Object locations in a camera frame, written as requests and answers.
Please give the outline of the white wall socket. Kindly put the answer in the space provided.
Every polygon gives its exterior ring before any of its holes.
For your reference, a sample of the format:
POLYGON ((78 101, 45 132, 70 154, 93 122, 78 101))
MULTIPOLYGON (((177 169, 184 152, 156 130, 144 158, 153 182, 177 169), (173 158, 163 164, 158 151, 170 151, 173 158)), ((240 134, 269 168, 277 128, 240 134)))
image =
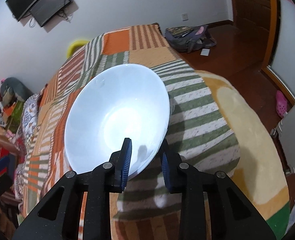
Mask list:
POLYGON ((188 14, 182 14, 182 21, 187 21, 188 20, 188 14))

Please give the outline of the yellow foam tube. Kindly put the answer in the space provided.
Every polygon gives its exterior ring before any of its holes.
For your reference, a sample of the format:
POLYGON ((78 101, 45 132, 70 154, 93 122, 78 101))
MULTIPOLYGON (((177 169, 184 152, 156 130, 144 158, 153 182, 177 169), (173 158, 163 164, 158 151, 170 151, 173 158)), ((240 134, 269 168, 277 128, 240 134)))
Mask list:
POLYGON ((88 44, 89 40, 76 40, 72 42, 67 49, 66 57, 71 57, 78 49, 88 44))

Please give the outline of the dark backpack on floor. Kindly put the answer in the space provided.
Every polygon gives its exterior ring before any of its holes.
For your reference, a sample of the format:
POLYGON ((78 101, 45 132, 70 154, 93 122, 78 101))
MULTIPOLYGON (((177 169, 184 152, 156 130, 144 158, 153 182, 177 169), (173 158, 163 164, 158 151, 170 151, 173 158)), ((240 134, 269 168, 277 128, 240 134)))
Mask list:
POLYGON ((216 40, 208 31, 208 25, 166 28, 165 39, 178 52, 191 53, 216 46, 216 40))

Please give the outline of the grey plush toy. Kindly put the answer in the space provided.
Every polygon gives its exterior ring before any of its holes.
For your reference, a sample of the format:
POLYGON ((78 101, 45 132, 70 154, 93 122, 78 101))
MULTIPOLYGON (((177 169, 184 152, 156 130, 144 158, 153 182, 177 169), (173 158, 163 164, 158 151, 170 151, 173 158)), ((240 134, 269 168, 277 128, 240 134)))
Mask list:
POLYGON ((25 102, 33 95, 33 92, 19 79, 9 77, 1 81, 0 94, 3 106, 7 106, 13 98, 25 102))

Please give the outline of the pink croc shoe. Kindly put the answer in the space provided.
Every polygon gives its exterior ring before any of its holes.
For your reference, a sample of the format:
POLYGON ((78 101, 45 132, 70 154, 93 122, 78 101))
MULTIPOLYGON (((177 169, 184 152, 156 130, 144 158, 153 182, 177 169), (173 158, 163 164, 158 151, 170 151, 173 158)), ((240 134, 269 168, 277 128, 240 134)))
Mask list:
POLYGON ((276 112, 280 118, 287 114, 288 102, 283 93, 279 90, 276 91, 276 112))

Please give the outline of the small wall monitor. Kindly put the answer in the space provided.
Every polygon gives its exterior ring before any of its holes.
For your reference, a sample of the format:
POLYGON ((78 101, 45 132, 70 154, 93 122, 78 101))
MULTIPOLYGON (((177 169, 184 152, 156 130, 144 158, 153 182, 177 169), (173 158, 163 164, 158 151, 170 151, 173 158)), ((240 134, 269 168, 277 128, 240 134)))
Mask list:
POLYGON ((71 3, 72 0, 37 0, 29 12, 39 26, 44 27, 56 14, 71 3))

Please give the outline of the white card on floor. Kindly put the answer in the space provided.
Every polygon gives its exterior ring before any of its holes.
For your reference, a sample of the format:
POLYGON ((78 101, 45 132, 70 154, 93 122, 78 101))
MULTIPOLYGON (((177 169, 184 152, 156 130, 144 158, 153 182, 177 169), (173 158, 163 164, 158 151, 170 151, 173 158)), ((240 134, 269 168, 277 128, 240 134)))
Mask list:
POLYGON ((200 52, 201 56, 209 56, 210 49, 209 48, 203 48, 200 52))

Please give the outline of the white bowl with dots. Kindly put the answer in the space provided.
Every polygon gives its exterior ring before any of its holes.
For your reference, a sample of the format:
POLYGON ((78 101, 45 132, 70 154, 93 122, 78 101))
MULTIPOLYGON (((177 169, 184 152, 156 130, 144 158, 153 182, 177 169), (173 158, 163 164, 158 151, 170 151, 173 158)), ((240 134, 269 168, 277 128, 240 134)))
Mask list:
POLYGON ((155 157, 169 118, 169 95, 153 70, 134 63, 111 67, 81 90, 69 110, 66 158, 75 172, 89 172, 107 162, 130 138, 132 179, 155 157))

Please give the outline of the green storage box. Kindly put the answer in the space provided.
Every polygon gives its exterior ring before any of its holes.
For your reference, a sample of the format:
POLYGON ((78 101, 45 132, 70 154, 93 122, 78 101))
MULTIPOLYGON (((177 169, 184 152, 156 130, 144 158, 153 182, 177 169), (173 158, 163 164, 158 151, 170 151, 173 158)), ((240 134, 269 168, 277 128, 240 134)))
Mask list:
POLYGON ((16 133, 19 129, 21 119, 22 119, 22 112, 23 112, 24 103, 21 101, 17 101, 13 108, 11 115, 9 116, 6 124, 6 130, 11 131, 12 133, 16 133))

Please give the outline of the brown wooden door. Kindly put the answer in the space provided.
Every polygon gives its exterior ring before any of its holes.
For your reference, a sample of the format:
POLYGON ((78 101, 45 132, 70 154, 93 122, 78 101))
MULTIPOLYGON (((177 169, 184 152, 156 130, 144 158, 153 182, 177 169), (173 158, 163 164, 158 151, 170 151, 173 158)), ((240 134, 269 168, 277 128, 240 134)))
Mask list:
POLYGON ((280 28, 280 0, 231 0, 234 25, 262 35, 265 54, 262 69, 273 59, 280 28))

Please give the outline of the orange striped patchwork blanket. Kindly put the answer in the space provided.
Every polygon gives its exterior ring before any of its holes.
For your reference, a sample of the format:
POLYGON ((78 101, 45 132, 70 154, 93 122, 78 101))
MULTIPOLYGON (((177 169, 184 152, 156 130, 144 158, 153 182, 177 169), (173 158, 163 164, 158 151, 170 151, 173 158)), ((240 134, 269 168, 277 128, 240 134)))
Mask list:
POLYGON ((267 129, 229 81, 193 70, 155 24, 109 31, 92 39, 39 94, 37 125, 27 145, 23 184, 16 191, 23 201, 23 217, 71 169, 64 131, 78 94, 92 78, 122 63, 147 66, 163 80, 172 106, 166 135, 170 147, 201 171, 226 172, 281 239, 290 200, 267 129))

